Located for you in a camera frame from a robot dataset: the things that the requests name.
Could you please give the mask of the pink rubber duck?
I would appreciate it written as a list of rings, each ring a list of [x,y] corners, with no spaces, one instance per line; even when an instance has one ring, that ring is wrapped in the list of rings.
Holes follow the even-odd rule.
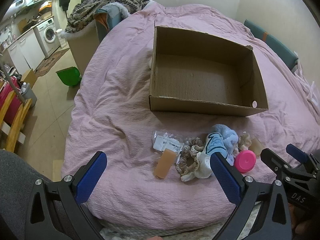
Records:
[[[256,155],[251,150],[241,151],[235,158],[234,166],[240,173],[251,171],[256,163]]]

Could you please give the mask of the translucent soft block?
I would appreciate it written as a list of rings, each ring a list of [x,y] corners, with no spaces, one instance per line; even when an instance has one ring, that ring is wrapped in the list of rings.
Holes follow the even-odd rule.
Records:
[[[265,147],[257,138],[253,138],[251,142],[252,143],[251,143],[251,146],[249,147],[249,150],[254,152],[257,157],[260,157],[261,152]]]

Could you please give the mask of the beige floral scrunchie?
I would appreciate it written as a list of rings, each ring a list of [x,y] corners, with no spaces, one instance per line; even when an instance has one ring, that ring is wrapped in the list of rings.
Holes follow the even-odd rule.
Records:
[[[250,137],[249,133],[243,132],[238,140],[239,152],[248,150],[249,147],[251,146],[251,144],[252,144],[252,141],[251,141],[251,137]]]

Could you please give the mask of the clear plastic bag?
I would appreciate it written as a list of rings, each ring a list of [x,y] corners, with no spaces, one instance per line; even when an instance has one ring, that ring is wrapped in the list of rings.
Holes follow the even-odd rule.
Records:
[[[169,132],[154,131],[152,139],[152,148],[156,152],[163,153],[165,150],[171,150],[176,154],[176,157],[180,155],[185,146],[180,137]]]

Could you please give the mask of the orange soft block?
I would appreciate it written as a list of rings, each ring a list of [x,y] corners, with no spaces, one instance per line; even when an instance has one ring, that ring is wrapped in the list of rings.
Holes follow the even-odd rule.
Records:
[[[171,166],[175,162],[176,157],[176,152],[165,149],[155,167],[153,174],[158,178],[164,179],[167,176]]]

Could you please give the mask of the light blue plush toy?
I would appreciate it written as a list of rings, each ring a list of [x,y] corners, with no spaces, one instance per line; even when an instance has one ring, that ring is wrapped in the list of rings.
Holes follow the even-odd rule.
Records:
[[[203,152],[209,156],[219,152],[233,166],[233,151],[239,140],[236,131],[223,124],[215,124],[210,131],[206,137]]]

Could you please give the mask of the wooden chair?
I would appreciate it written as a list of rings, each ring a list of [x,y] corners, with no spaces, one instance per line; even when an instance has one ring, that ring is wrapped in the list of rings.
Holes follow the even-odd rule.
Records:
[[[4,100],[4,103],[1,107],[1,124],[4,121],[4,117],[9,109],[9,106],[12,102],[12,100],[15,98],[16,93],[14,91],[9,92],[6,99]],[[18,141],[18,136],[20,133],[20,129],[23,125],[24,119],[29,111],[29,108],[31,107],[31,99],[28,99],[25,101],[25,103],[22,103],[15,115],[14,120],[12,121],[12,124],[9,129],[9,133],[6,140],[6,146],[5,150],[9,152],[14,152],[16,142]]]

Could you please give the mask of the teal headboard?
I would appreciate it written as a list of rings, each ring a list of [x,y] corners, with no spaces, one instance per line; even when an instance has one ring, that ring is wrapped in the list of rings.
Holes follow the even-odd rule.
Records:
[[[252,21],[245,20],[244,25],[250,29],[254,37],[264,41],[287,65],[289,70],[293,71],[298,63],[298,56],[293,53],[287,46],[281,43],[273,35],[269,34],[262,27],[256,25]]]

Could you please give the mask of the pink bed duvet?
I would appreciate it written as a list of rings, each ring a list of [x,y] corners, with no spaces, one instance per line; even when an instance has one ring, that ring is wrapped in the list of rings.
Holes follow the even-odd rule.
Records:
[[[107,168],[87,207],[103,224],[146,230],[201,228],[233,205],[213,178],[153,171],[154,131],[204,138],[214,124],[247,132],[289,163],[285,148],[319,149],[319,114],[281,58],[242,23],[198,4],[158,3],[101,42],[74,99],[62,174],[97,151]]]

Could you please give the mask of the brown cardboard box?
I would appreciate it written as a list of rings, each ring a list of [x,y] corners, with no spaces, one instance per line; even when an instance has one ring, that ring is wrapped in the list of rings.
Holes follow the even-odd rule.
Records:
[[[252,46],[156,26],[152,52],[151,111],[247,117],[268,110]]]

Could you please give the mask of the grey trash can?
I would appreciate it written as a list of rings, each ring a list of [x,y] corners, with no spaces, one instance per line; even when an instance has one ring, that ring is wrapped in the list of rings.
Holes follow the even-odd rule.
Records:
[[[21,87],[21,95],[25,100],[31,99],[31,108],[33,108],[37,102],[37,97],[34,94],[31,86],[29,83],[24,82],[22,87]]]

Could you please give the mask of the green plastic bin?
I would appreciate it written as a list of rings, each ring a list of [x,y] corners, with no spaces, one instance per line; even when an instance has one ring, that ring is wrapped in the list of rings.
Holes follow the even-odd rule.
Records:
[[[66,69],[58,70],[56,72],[59,79],[62,81],[64,85],[69,87],[77,86],[82,79],[82,76],[76,67],[69,67]]]

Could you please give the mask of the white kitchen cabinet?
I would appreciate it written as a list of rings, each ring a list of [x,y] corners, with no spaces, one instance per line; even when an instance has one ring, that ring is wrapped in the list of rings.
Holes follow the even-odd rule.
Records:
[[[44,60],[44,53],[33,29],[26,32],[8,47],[10,59],[19,74],[36,70]]]

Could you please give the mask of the white washing machine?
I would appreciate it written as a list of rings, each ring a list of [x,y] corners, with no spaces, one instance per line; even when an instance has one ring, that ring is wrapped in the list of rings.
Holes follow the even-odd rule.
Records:
[[[45,59],[49,58],[60,46],[59,39],[55,32],[56,27],[53,17],[42,21],[34,27],[34,33],[44,53]]]

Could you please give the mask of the patterned knit blanket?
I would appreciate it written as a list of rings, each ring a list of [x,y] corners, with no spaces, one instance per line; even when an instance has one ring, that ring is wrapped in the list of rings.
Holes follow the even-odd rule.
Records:
[[[81,0],[71,12],[64,33],[75,34],[85,29],[99,9],[106,11],[114,5],[119,8],[123,18],[142,10],[150,0]]]

